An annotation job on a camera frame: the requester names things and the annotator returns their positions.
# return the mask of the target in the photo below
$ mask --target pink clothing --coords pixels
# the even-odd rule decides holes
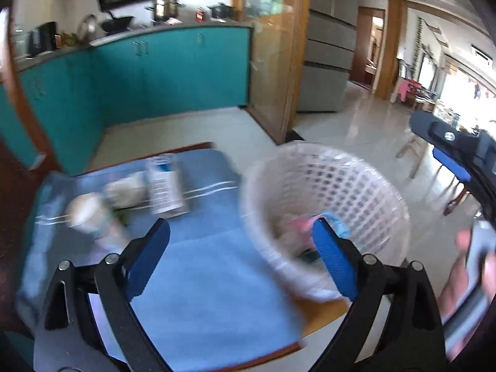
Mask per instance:
[[[398,93],[401,96],[402,102],[406,101],[406,94],[408,93],[408,91],[410,91],[410,80],[404,80],[398,88]]]

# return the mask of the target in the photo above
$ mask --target teal cabinet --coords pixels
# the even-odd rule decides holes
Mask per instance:
[[[127,38],[90,51],[95,98],[105,127],[151,116],[144,96],[140,38]]]
[[[196,29],[193,110],[248,103],[250,31],[247,28]]]
[[[83,172],[105,127],[247,104],[250,29],[170,29],[74,52],[20,74],[65,173]],[[0,94],[0,131],[31,166],[37,155]]]
[[[31,142],[24,126],[8,101],[7,94],[0,84],[0,138],[24,166],[34,164],[38,152]]]
[[[152,117],[247,104],[248,28],[177,29],[140,43]]]
[[[21,74],[34,114],[68,175],[84,172],[103,132],[86,53],[53,59]]]
[[[105,126],[247,104],[250,29],[172,29],[91,51]]]
[[[150,117],[180,113],[194,106],[193,89],[198,88],[194,49],[196,33],[177,29],[145,35],[142,57],[145,95]]]

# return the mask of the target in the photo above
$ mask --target screw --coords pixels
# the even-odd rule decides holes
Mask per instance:
[[[64,270],[67,270],[70,266],[70,262],[68,260],[62,260],[60,263],[59,263],[59,270],[60,271],[64,271]]]
[[[415,271],[422,271],[423,264],[420,261],[413,261],[410,263]]]
[[[377,263],[377,258],[374,255],[365,255],[364,256],[364,262],[365,264],[368,264],[369,266]]]
[[[119,255],[117,253],[110,253],[107,257],[105,257],[105,262],[107,264],[116,264],[119,260]]]
[[[455,135],[449,131],[445,133],[445,140],[452,143],[453,141],[455,141]]]

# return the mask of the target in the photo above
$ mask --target white plastic basket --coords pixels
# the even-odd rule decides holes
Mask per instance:
[[[292,142],[253,165],[241,185],[248,233],[262,256],[300,297],[326,302],[340,298],[325,270],[307,265],[277,239],[284,214],[331,211],[362,253],[399,266],[410,243],[410,217],[398,191],[367,162],[334,148]]]

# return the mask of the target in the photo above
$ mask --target white floor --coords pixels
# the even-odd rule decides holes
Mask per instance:
[[[470,225],[477,203],[471,197],[455,212],[443,217],[450,200],[447,189],[452,174],[429,155],[417,177],[409,179],[413,155],[396,159],[395,154],[408,138],[408,110],[376,100],[362,88],[349,84],[346,104],[340,113],[298,114],[294,129],[306,140],[341,148],[363,157],[381,171],[406,200],[412,223],[410,260],[421,261],[438,294],[456,258],[454,236]],[[88,170],[128,161],[169,149],[212,141],[231,158],[240,173],[256,160],[276,150],[272,140],[244,110],[218,109],[185,113],[110,128]],[[387,316],[387,301],[379,310],[376,325],[365,344],[370,354]],[[327,346],[343,318],[311,334],[305,348],[282,359],[257,366],[256,372],[307,371]]]
[[[244,173],[276,145],[244,110],[226,108],[175,114],[111,127],[88,170],[158,152],[212,141]]]

